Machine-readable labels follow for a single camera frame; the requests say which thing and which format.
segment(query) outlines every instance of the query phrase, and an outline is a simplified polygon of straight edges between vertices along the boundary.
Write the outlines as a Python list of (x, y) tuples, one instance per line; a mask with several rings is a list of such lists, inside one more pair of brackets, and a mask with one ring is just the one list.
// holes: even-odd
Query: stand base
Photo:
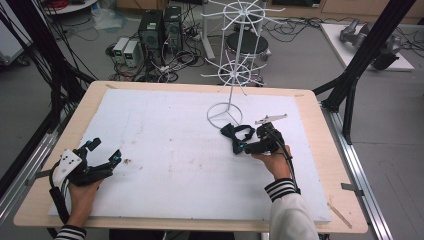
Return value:
[(243, 121), (243, 113), (240, 108), (228, 102), (217, 103), (210, 107), (207, 117), (210, 124), (218, 129), (223, 128), (228, 123), (238, 126)]

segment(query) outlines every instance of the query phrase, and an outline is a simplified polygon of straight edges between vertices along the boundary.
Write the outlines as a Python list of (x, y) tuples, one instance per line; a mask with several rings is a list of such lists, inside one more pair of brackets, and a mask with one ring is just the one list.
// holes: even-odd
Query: white board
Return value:
[[(345, 29), (347, 26), (349, 26), (349, 24), (321, 24), (321, 28), (325, 36), (327, 37), (328, 41), (330, 41), (331, 46), (345, 67), (349, 65), (357, 51), (352, 43), (343, 43), (340, 41), (340, 31)], [(356, 27), (356, 34), (360, 31), (362, 26), (363, 25), (358, 25)], [(384, 71), (412, 71), (414, 69), (414, 67), (400, 53), (397, 53), (396, 56), (399, 57), (399, 59), (393, 62), (392, 65), (390, 65)], [(373, 70), (374, 68), (372, 66), (368, 66), (367, 69)]]
[[(210, 106), (228, 97), (108, 90), (81, 145), (96, 137), (102, 141), (88, 154), (90, 166), (106, 162), (117, 149), (130, 161), (121, 162), (102, 183), (92, 215), (268, 220), (271, 200), (263, 188), (273, 181), (272, 175), (250, 155), (234, 155), (231, 140), (206, 117)], [(288, 114), (273, 124), (291, 146), (298, 185), (314, 221), (330, 221), (295, 99), (235, 94), (233, 103), (243, 111), (243, 124), (255, 128), (255, 120), (266, 115)], [(256, 141), (255, 135), (248, 142)], [(50, 214), (57, 215), (54, 207)]]

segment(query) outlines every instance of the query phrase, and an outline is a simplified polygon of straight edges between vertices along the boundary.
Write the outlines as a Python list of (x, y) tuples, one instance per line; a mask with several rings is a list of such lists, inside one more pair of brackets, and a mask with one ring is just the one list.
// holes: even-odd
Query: desk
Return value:
[[(77, 148), (81, 137), (87, 129), (97, 107), (107, 89), (141, 89), (160, 91), (217, 92), (220, 86), (179, 85), (153, 83), (122, 83), (99, 81), (91, 84), (78, 109), (59, 139), (44, 169), (50, 169), (65, 148)], [(328, 207), (333, 221), (329, 224), (318, 224), (322, 233), (363, 233), (367, 224), (362, 210), (351, 191), (342, 190), (341, 183), (349, 183), (336, 145), (322, 115), (315, 95), (309, 90), (245, 88), (247, 94), (292, 96), (295, 98), (308, 142), (315, 159), (316, 168), (326, 193)], [(19, 226), (58, 227), (62, 223), (56, 216), (47, 213), (52, 204), (48, 194), (47, 178), (35, 181), (23, 204), (19, 208), (14, 222)], [(141, 219), (91, 217), (87, 227), (98, 228), (144, 228), (144, 229), (180, 229), (180, 230), (220, 230), (220, 231), (254, 231), (267, 232), (266, 221), (239, 220), (173, 220), (173, 219)]]

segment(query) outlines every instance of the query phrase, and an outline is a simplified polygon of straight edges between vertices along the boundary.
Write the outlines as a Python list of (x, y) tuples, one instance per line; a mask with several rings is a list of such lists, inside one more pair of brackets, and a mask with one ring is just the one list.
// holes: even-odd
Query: electronic equipment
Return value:
[[(49, 182), (51, 189), (49, 192), (63, 223), (66, 223), (69, 219), (64, 197), (66, 193), (62, 191), (65, 189), (64, 186), (66, 186), (67, 181), (65, 180), (69, 180), (69, 182), (78, 187), (90, 185), (112, 176), (113, 170), (122, 160), (121, 151), (116, 150), (107, 163), (96, 167), (88, 166), (88, 151), (93, 151), (100, 143), (100, 139), (95, 138), (93, 141), (87, 141), (78, 149), (65, 149), (65, 152), (60, 156), (60, 160), (50, 170)], [(57, 171), (53, 180), (53, 172), (56, 168)]]
[(122, 37), (116, 43), (115, 47), (113, 47), (113, 60), (115, 63), (125, 63), (124, 50), (129, 40), (127, 37)]
[(240, 148), (246, 154), (267, 154), (267, 153), (276, 153), (281, 149), (281, 154), (287, 161), (289, 166), (290, 173), (292, 175), (293, 183), (296, 189), (296, 192), (300, 193), (300, 189), (297, 186), (296, 176), (293, 168), (293, 157), (286, 149), (286, 145), (283, 139), (283, 136), (280, 131), (274, 128), (272, 121), (282, 119), (287, 117), (286, 114), (280, 116), (266, 116), (264, 119), (256, 121), (256, 124), (262, 124), (256, 129), (256, 135), (259, 138), (259, 142), (254, 143), (243, 143), (240, 142)]
[(273, 5), (319, 7), (321, 0), (272, 0)]
[[(356, 34), (356, 26), (359, 24), (359, 19), (354, 19), (349, 26), (340, 31), (340, 41), (350, 42), (355, 48), (359, 48), (368, 36), (373, 24), (365, 24), (358, 34)], [(380, 52), (375, 59), (370, 63), (376, 70), (384, 70), (388, 68), (394, 61), (399, 59), (396, 54), (401, 50), (400, 36), (392, 34), (387, 39), (384, 46), (380, 48)]]
[(183, 36), (181, 26), (181, 7), (169, 6), (165, 8), (165, 35), (168, 50), (177, 53), (183, 50)]
[(137, 67), (140, 61), (140, 48), (138, 47), (138, 41), (130, 40), (127, 47), (124, 50), (125, 63), (127, 67)]
[(165, 42), (165, 26), (162, 10), (146, 10), (144, 12), (138, 28), (138, 35), (143, 55), (147, 61), (163, 65), (162, 48)]

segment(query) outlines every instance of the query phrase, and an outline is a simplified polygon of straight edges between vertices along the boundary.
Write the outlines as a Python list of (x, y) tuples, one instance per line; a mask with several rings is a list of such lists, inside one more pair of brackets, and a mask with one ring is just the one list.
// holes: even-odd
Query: computer tower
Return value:
[(165, 26), (162, 10), (146, 10), (138, 27), (138, 35), (142, 45), (143, 55), (147, 60), (153, 60), (156, 65), (163, 65), (165, 54)]
[(183, 34), (181, 24), (181, 7), (169, 6), (165, 8), (165, 38), (168, 50), (174, 54), (183, 50)]

